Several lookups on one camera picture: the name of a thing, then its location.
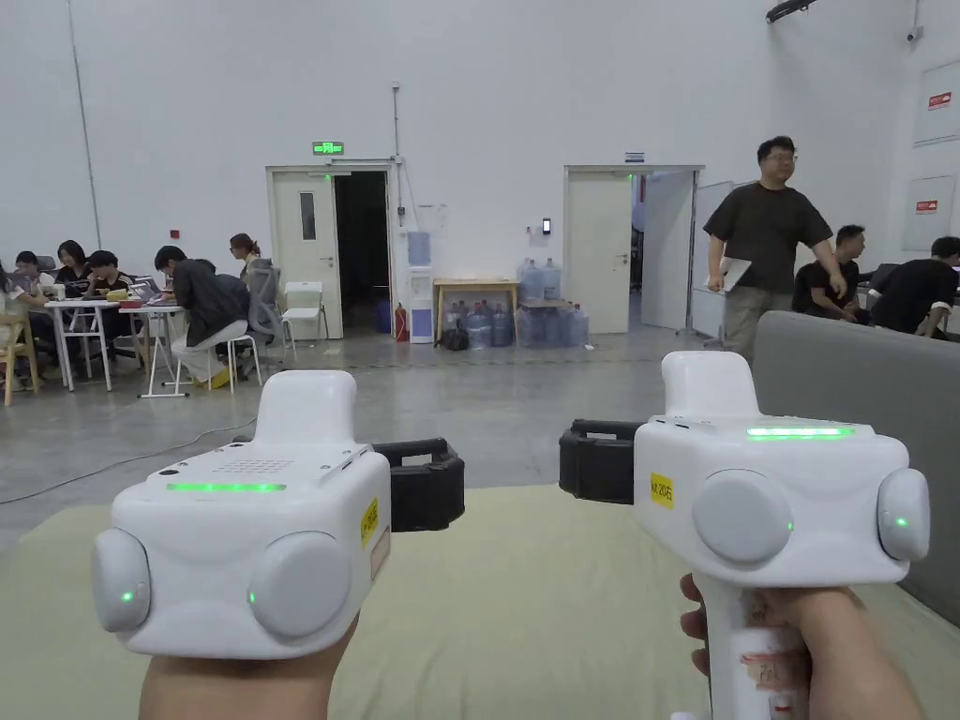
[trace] white paper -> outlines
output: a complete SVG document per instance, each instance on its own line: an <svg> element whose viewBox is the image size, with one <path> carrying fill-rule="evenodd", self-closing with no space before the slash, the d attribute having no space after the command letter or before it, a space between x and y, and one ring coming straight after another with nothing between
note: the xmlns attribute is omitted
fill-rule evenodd
<svg viewBox="0 0 960 720"><path fill-rule="evenodd" d="M417 205L417 229L429 232L431 238L446 238L447 221L446 204Z"/></svg>
<svg viewBox="0 0 960 720"><path fill-rule="evenodd" d="M741 260L736 257L725 257L720 261L720 275L723 276L723 292L729 293L743 274L750 269L750 260ZM709 285L710 278L704 280L704 287Z"/></svg>

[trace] table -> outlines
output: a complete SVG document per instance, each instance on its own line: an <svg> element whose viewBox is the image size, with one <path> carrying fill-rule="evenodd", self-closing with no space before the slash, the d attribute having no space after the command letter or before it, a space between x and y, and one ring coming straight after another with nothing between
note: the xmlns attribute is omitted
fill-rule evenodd
<svg viewBox="0 0 960 720"><path fill-rule="evenodd" d="M150 318L157 318L163 320L163 334L167 338L167 348L164 348L163 343L160 341L159 333L154 338L154 349L153 352L150 352L150 384L147 386L147 392L143 393L137 397L141 398L154 398L154 397L190 397L189 393L180 392L180 363L177 363L177 371L174 373L173 369L173 356L170 353L170 343L174 337L174 328L173 328L173 317L177 314L183 312L183 308L179 305L141 305L140 307L122 307L120 308L121 315L130 316L130 325L131 330L133 331L134 342L137 343L139 349L139 342L136 340L136 328L133 319L137 315L142 315L146 319L146 323L143 326L146 328L144 331L144 349L147 352L150 352ZM167 366L167 371L170 373L170 376L174 378L174 392L173 393L155 393L154 392L154 378L156 377L156 357L158 355L163 356L163 362Z"/></svg>
<svg viewBox="0 0 960 720"><path fill-rule="evenodd" d="M511 306L516 316L516 288L519 280L454 280L435 279L433 286L437 289L437 337L440 340L444 334L444 293L447 290L465 293L507 293L510 296Z"/></svg>
<svg viewBox="0 0 960 720"><path fill-rule="evenodd" d="M60 374L63 377L64 387L71 393L73 392L73 369L70 367L70 353L66 346L67 338L83 338L87 377L93 376L93 370L90 368L89 338L100 340L100 351L103 354L104 361L104 376L107 379L107 392L113 390L113 385L110 382L110 363L107 360L107 337L104 335L103 312L119 306L119 302L108 302L106 300L50 300L44 305L44 307L53 311L54 327L57 331L57 357L60 360ZM68 328L63 322L64 310L93 310L93 313L74 312ZM93 318L93 324L86 328L86 319L90 317ZM78 321L84 329L75 329Z"/></svg>

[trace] stool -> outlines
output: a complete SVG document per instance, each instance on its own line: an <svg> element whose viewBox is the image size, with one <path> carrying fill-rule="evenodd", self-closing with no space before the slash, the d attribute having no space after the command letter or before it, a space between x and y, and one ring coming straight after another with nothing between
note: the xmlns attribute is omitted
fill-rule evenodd
<svg viewBox="0 0 960 720"><path fill-rule="evenodd" d="M263 376L260 374L260 356L256 353L256 341L250 335L241 335L238 338L227 340L227 365L230 371L230 392L233 393L233 372L236 370L236 343L250 343L253 348L253 362L256 365L256 380L263 385Z"/></svg>

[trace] clipboard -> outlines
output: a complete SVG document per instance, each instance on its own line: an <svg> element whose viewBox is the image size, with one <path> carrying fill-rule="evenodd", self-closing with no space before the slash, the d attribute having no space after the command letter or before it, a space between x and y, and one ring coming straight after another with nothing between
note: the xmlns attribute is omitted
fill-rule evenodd
<svg viewBox="0 0 960 720"><path fill-rule="evenodd" d="M729 293L732 290L736 283L740 281L740 278L743 277L744 273L750 270L750 266L753 263L750 260L741 260L738 257L724 257L720 260L720 275L723 276L723 290L720 291L720 295ZM708 287L710 282L709 276L704 280L704 287Z"/></svg>

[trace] black bag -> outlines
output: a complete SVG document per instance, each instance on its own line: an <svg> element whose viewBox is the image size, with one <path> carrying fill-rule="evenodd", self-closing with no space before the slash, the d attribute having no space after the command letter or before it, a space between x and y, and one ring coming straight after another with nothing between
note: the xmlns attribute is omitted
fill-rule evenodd
<svg viewBox="0 0 960 720"><path fill-rule="evenodd" d="M444 334L440 336L440 340L433 344L433 347L435 348L437 345L458 352L470 347L470 338L467 331L460 327L460 321L458 320L456 327L444 330Z"/></svg>

